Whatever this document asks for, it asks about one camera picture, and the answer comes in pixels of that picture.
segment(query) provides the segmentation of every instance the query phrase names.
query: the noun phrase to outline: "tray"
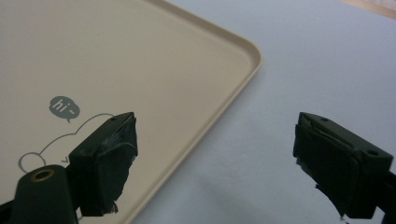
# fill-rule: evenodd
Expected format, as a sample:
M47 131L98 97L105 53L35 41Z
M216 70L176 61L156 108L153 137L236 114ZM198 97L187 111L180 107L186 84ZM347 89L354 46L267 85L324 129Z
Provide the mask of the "tray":
M246 39L165 1L0 3L0 203L24 172L67 155L134 111L139 156L120 211L129 223L262 63Z

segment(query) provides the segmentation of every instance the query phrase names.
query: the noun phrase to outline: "gray speech bubble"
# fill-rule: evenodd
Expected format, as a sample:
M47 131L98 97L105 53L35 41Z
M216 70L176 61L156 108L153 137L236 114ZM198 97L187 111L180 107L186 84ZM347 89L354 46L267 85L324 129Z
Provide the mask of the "gray speech bubble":
M49 110L56 117L67 119L69 123L70 119L75 119L79 115L78 105L65 96L54 97L49 103Z

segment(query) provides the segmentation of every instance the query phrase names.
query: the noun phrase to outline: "gray surface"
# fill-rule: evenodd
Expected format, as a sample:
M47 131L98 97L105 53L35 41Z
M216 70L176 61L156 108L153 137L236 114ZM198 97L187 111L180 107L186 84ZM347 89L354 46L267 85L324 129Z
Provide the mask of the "gray surface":
M291 152L305 111L396 155L396 21L337 0L171 2L250 39L265 60L134 224L380 223L380 210L340 220Z

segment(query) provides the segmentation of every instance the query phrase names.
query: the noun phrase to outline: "white tabletop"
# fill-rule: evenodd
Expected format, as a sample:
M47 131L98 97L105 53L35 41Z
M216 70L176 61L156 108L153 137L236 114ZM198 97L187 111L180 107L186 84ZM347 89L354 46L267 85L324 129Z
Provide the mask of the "white tabletop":
M134 223L380 223L379 209L340 220L292 148L304 111L396 156L396 21L337 0L171 2L250 39L264 63Z

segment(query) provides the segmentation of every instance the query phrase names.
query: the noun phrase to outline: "tray surface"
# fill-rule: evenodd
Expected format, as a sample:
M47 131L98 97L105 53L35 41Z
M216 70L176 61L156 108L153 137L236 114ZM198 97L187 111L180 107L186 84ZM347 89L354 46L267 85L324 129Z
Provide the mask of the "tray surface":
M261 62L246 39L164 1L2 1L0 203L24 172L67 166L101 123L134 111L120 211L80 222L131 221Z

